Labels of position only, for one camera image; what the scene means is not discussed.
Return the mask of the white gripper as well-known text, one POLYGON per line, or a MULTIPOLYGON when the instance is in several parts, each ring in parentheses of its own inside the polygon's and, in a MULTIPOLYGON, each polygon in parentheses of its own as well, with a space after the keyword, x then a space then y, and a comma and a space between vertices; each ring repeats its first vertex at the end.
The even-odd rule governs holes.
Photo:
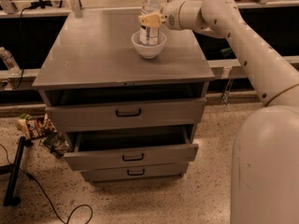
POLYGON ((163 23, 170 30, 182 30, 179 14, 185 0, 175 0, 162 6, 162 13, 153 11, 149 14, 140 15, 138 21, 141 25, 149 28, 160 28, 163 23))

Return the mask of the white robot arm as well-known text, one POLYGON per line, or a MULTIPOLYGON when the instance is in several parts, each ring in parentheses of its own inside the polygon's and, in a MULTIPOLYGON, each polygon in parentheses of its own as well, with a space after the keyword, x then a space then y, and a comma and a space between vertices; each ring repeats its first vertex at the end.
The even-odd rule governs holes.
POLYGON ((234 141, 231 224, 299 224, 299 72, 242 18, 235 0, 176 0, 140 24, 225 39, 263 108, 234 141))

